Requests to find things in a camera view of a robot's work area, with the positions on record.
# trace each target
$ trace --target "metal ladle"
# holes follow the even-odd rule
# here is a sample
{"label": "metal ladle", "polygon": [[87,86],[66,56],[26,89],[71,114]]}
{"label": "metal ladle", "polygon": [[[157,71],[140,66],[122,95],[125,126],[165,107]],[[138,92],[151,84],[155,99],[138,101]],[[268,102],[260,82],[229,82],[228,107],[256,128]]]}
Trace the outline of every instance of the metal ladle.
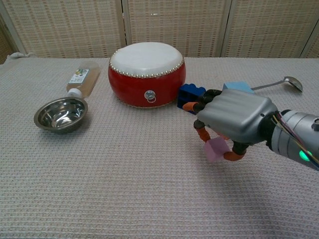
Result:
{"label": "metal ladle", "polygon": [[254,90],[259,90],[262,88],[266,88],[266,87],[270,87],[270,86],[275,86],[284,82],[288,82],[290,83],[294,88],[296,88],[299,92],[303,91],[303,85],[301,84],[301,82],[299,80],[297,80],[296,78],[292,77],[292,76],[285,76],[283,80],[272,83],[272,84],[268,84],[268,85],[264,85],[264,86],[257,86],[257,87],[253,87],[251,88],[253,91]]}

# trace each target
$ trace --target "drum handle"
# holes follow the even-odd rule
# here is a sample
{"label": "drum handle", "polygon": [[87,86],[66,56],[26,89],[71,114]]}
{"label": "drum handle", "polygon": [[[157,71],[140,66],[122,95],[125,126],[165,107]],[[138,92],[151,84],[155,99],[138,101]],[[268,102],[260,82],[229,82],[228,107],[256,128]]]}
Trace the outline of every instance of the drum handle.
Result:
{"label": "drum handle", "polygon": [[144,97],[149,103],[154,103],[156,101],[156,94],[152,90],[148,90],[144,93]]}

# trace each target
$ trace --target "plastic bottle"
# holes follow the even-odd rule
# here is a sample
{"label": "plastic bottle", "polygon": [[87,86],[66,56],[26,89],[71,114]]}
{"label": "plastic bottle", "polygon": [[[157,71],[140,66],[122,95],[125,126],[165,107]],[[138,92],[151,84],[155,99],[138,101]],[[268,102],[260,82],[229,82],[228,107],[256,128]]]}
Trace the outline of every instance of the plastic bottle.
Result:
{"label": "plastic bottle", "polygon": [[94,61],[85,61],[76,70],[66,86],[67,96],[88,97],[101,73],[101,68]]}

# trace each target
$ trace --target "stainless steel bowl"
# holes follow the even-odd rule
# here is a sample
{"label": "stainless steel bowl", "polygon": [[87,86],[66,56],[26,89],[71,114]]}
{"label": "stainless steel bowl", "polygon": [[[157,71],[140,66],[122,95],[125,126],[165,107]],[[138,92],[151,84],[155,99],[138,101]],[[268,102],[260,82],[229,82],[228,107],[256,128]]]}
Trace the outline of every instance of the stainless steel bowl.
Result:
{"label": "stainless steel bowl", "polygon": [[59,98],[43,105],[35,113],[34,123],[54,133],[69,133],[81,125],[87,110],[88,105],[81,98]]}

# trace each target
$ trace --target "beige wall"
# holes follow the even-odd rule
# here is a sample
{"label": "beige wall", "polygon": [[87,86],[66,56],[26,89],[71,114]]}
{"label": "beige wall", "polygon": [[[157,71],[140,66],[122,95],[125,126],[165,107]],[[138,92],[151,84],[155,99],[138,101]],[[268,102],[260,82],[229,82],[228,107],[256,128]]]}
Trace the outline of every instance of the beige wall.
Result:
{"label": "beige wall", "polygon": [[188,57],[318,57],[319,51],[319,37],[312,35],[319,19],[318,0],[0,0],[0,4],[20,51],[40,57],[110,57],[126,44],[143,41],[165,42]]}
{"label": "beige wall", "polygon": [[5,62],[7,55],[13,53],[13,49],[10,46],[9,40],[6,38],[4,31],[5,29],[2,25],[0,29],[0,64]]}

